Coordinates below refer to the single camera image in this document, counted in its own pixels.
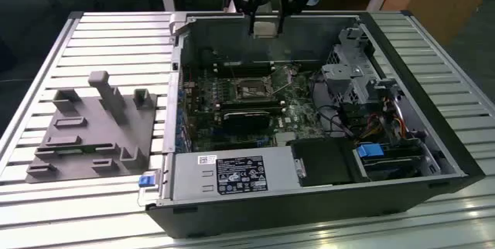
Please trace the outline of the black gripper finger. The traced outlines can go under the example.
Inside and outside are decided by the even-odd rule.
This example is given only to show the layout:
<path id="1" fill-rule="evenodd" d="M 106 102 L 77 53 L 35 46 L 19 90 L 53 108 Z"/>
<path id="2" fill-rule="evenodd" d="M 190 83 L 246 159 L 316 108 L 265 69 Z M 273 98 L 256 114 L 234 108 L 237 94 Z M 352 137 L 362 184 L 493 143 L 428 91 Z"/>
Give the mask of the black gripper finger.
<path id="1" fill-rule="evenodd" d="M 289 0 L 280 0 L 277 35 L 282 33 L 284 19 L 288 14 L 289 14 Z"/>
<path id="2" fill-rule="evenodd" d="M 248 8 L 249 8 L 249 29 L 248 29 L 248 35 L 252 36 L 253 29 L 254 29 L 254 20 L 256 20 L 256 13 L 258 11 L 258 8 L 264 6 L 266 3 L 269 3 L 269 0 L 248 0 Z"/>

